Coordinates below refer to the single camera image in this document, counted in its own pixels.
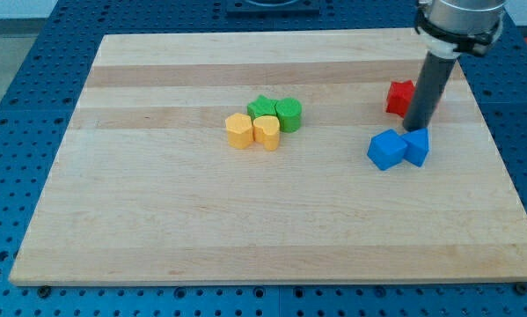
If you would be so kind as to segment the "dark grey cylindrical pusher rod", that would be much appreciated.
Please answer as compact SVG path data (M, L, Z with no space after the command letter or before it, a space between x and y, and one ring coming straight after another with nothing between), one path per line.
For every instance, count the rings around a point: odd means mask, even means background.
M402 122L406 131L424 129L430 124L455 63L455 59L445 59L427 52Z

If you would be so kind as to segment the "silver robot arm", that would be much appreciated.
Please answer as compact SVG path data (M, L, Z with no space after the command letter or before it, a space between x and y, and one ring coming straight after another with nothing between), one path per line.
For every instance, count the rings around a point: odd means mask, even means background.
M426 128L462 54L482 57L500 38L504 0L422 0L414 30L428 49L403 128Z

